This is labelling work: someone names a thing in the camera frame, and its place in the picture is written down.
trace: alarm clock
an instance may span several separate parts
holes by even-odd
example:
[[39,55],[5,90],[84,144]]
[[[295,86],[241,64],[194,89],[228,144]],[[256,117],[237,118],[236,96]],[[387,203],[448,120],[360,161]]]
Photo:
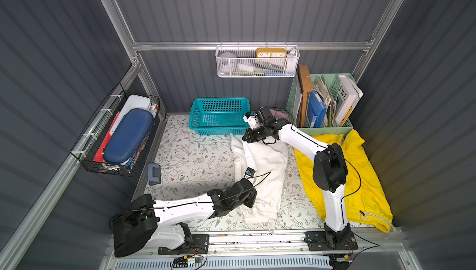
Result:
[[267,48],[267,47],[260,47],[256,49],[256,58],[270,58],[270,57],[286,57],[286,49]]

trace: vent grille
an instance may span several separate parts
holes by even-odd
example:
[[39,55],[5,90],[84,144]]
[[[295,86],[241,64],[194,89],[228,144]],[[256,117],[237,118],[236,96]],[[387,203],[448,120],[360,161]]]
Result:
[[[157,259],[120,259],[116,269],[139,270],[139,269],[164,269],[170,270],[173,258]],[[201,265],[197,263],[190,269],[196,269]],[[332,269],[329,265],[329,257],[318,255],[281,255],[281,256],[246,256],[246,257],[208,257],[201,270],[211,269],[269,269],[307,267],[315,269]]]

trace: white cord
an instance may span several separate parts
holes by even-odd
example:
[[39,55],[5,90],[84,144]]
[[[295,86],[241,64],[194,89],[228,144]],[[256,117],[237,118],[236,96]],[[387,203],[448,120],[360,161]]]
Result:
[[368,216],[371,215],[371,216],[373,216],[373,217],[376,217],[376,218],[380,219],[380,220],[383,221],[384,223],[388,224],[393,230],[396,230],[395,227],[392,225],[391,222],[389,222],[389,221],[386,220],[386,219],[383,219],[383,218],[380,217],[379,215],[377,215],[377,214],[372,214],[372,213],[370,213],[370,212],[363,212],[363,213],[365,213],[365,216],[364,216],[362,213],[360,213],[360,212],[357,213],[357,214],[360,214],[360,218],[361,218],[363,221],[367,221]]
[[276,231],[276,225],[277,225],[277,214],[276,214],[276,220],[275,220],[275,222],[274,222],[273,231],[271,231],[271,228],[269,227],[269,222],[270,222],[270,221],[271,221],[271,219],[268,219],[268,232],[269,232],[270,234],[273,234],[273,233],[274,233],[274,231]]

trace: yellow clothing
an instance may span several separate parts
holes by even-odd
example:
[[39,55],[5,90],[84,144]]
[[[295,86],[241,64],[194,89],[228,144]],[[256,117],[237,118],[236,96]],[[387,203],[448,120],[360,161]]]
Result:
[[[332,144],[342,141],[344,135],[316,135],[319,141]],[[360,190],[355,194],[348,196],[344,199],[346,204],[347,218],[349,221],[356,221],[364,224],[371,224],[384,232],[390,231],[390,225],[378,217],[372,215],[363,215],[360,213],[376,214],[382,219],[392,222],[393,215],[390,212],[390,206],[385,198],[384,191],[380,185],[377,174],[372,167],[372,164],[368,161],[362,144],[364,143],[357,131],[352,130],[346,137],[344,144],[342,145],[342,152],[344,157],[349,160],[359,171],[362,178],[362,186]],[[322,219],[326,219],[326,208],[324,206],[324,197],[322,190],[314,183],[312,179],[313,164],[306,155],[299,150],[295,149],[297,167],[299,168],[299,174],[306,190],[307,196],[313,202],[315,208],[318,211],[319,216]],[[347,183],[344,195],[348,195],[354,190],[358,189],[359,178],[354,168],[347,163],[348,175]]]

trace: white wire basket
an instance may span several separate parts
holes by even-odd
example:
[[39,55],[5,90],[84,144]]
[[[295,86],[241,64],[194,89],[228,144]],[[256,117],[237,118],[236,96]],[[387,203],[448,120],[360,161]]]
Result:
[[286,57],[256,58],[256,46],[218,45],[215,52],[219,77],[294,77],[299,61],[296,45],[270,45],[286,50]]

